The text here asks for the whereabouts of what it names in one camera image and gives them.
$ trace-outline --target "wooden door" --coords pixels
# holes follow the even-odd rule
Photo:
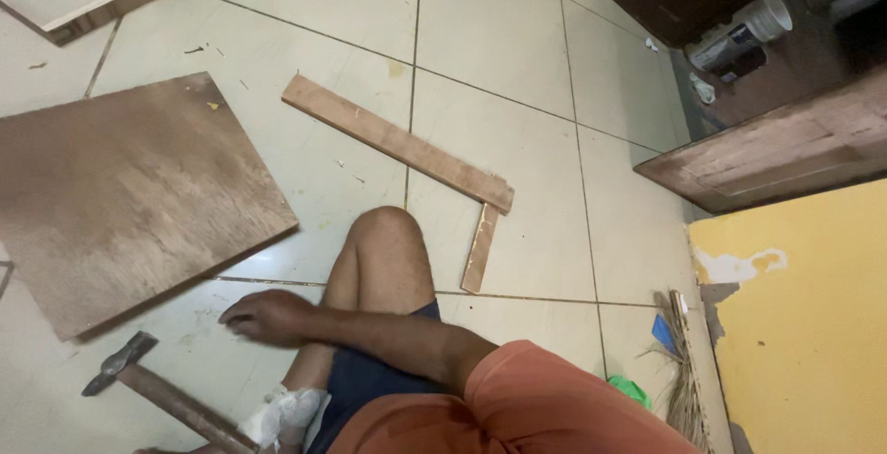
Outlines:
[[[887,175],[887,67],[634,167],[707,212]]]

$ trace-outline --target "white bandage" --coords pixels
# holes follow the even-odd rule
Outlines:
[[[324,390],[299,388],[290,392],[278,384],[265,397],[265,403],[240,424],[240,431],[261,448],[272,444],[279,448],[281,442],[299,445],[326,396],[327,392]]]

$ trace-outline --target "wooden hammer handle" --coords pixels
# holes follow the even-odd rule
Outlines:
[[[117,380],[228,454],[255,454],[259,450],[255,442],[224,418],[136,363],[117,373]]]

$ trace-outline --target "knee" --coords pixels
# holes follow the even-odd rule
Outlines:
[[[403,208],[380,206],[364,212],[352,226],[357,231],[419,231],[419,223]]]

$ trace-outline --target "plastic container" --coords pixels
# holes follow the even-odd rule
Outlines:
[[[698,44],[688,45],[684,52],[693,66],[708,72],[791,28],[791,15],[782,0],[755,0],[734,14],[730,24],[707,31]]]

